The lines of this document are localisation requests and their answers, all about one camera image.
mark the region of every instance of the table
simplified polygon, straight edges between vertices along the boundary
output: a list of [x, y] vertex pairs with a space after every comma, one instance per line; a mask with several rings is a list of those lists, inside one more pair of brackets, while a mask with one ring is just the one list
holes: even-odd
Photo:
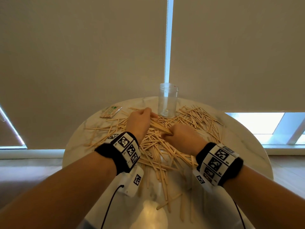
[[[157, 112], [158, 97], [137, 98], [126, 100], [120, 103], [125, 112], [131, 112], [128, 107], [146, 108], [150, 107], [154, 112]], [[269, 158], [258, 142], [258, 140], [247, 130], [242, 124], [229, 115], [217, 111], [214, 108], [191, 100], [178, 98], [177, 109], [182, 106], [191, 106], [195, 104], [202, 107], [214, 118], [225, 125], [223, 134], [223, 144], [240, 154], [244, 159], [245, 164], [252, 169], [264, 174], [273, 179], [273, 173]], [[93, 147], [88, 150], [87, 144], [93, 134], [93, 130], [86, 130], [86, 127], [102, 127], [110, 124], [105, 119], [100, 118], [100, 115], [106, 108], [98, 111], [84, 121], [71, 136], [65, 153], [63, 156], [63, 167], [82, 158], [86, 154], [93, 151]], [[126, 117], [122, 112], [118, 112], [114, 118]], [[101, 136], [104, 132], [97, 132], [97, 136]], [[103, 195], [99, 198], [93, 208], [86, 215], [85, 219], [95, 228], [100, 228], [110, 198], [114, 193], [120, 175], [118, 175]], [[178, 172], [169, 172], [170, 192], [174, 196], [182, 191], [181, 176]], [[241, 220], [239, 218], [236, 207], [231, 197], [222, 187], [214, 188], [212, 193], [204, 191], [201, 187], [194, 191], [195, 196], [195, 213], [194, 222], [190, 222], [190, 192], [186, 192], [187, 204], [185, 206], [185, 220], [180, 219], [180, 198], [173, 200], [171, 203], [172, 212], [169, 213], [167, 207], [156, 210], [158, 204], [163, 203], [164, 196], [162, 186], [156, 179], [155, 173], [150, 172], [150, 187], [143, 187], [141, 197], [137, 195], [133, 198], [124, 196], [122, 193], [117, 193], [114, 197], [104, 228], [164, 228], [164, 229], [179, 229], [179, 228], [239, 228]], [[252, 228], [251, 223], [242, 213], [247, 228]]]

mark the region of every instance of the clear plastic jar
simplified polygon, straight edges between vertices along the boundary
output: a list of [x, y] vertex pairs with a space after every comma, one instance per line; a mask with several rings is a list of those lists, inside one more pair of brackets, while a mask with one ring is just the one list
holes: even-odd
[[179, 88], [171, 83], [160, 84], [158, 115], [168, 118], [176, 116], [178, 90]]

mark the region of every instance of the person's left hand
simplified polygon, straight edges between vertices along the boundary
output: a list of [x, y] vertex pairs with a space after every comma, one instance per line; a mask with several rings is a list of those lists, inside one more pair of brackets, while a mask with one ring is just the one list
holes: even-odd
[[147, 134], [151, 117], [158, 118], [158, 115], [153, 113], [151, 108], [146, 108], [132, 112], [128, 118], [126, 132], [131, 132], [139, 144]]

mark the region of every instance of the floor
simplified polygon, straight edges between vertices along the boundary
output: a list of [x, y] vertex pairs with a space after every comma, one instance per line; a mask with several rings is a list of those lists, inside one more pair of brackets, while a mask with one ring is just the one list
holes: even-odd
[[[270, 156], [274, 180], [305, 198], [305, 156]], [[61, 169], [62, 159], [0, 160], [0, 209]]]

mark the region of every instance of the bundle of wooden sticks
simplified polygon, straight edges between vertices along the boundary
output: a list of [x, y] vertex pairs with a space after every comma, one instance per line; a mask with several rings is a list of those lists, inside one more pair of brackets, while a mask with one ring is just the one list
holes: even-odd
[[[129, 109], [133, 111], [138, 110], [136, 108], [129, 108]], [[121, 110], [120, 112], [124, 113], [127, 117], [106, 120], [112, 122], [117, 121], [116, 124], [112, 123], [110, 126], [103, 128], [85, 128], [85, 129], [94, 130], [90, 142], [89, 144], [86, 144], [86, 146], [89, 146], [89, 148], [97, 147], [101, 145], [109, 136], [111, 136], [115, 132], [124, 131], [126, 129], [126, 123], [128, 120], [129, 113], [124, 112], [123, 110]], [[157, 207], [157, 210], [167, 205], [168, 211], [171, 212], [170, 202], [178, 198], [179, 196], [182, 196], [180, 218], [182, 221], [184, 221], [185, 219], [184, 207], [185, 207], [186, 196], [184, 192], [178, 193], [174, 196], [170, 195], [168, 171], [173, 170], [175, 172], [179, 172], [183, 180], [186, 181], [185, 169], [194, 169], [197, 167], [198, 164], [196, 163], [196, 159], [193, 156], [190, 156], [188, 154], [183, 154], [178, 150], [176, 150], [169, 143], [165, 142], [161, 138], [161, 133], [163, 132], [166, 134], [171, 134], [170, 130], [168, 129], [170, 126], [176, 123], [185, 124], [194, 128], [194, 130], [196, 130], [205, 140], [209, 142], [220, 143], [222, 142], [224, 127], [222, 123], [214, 119], [201, 107], [192, 106], [192, 108], [188, 108], [184, 106], [177, 111], [177, 115], [178, 116], [175, 118], [159, 117], [158, 119], [151, 120], [151, 128], [149, 128], [147, 135], [140, 144], [140, 151], [142, 155], [139, 159], [139, 163], [142, 164], [142, 168], [144, 170], [144, 178], [146, 178], [146, 181], [143, 180], [140, 183], [138, 189], [138, 196], [141, 195], [143, 185], [145, 182], [147, 188], [149, 188], [150, 172], [153, 170], [153, 172], [156, 173], [156, 178], [162, 183], [164, 198], [165, 198], [165, 202], [163, 204], [160, 204]], [[107, 135], [100, 138], [97, 142], [93, 143], [97, 130], [105, 130], [108, 131], [108, 133]], [[190, 215], [191, 222], [193, 222], [194, 220], [193, 204], [194, 201], [191, 193], [191, 215]]]

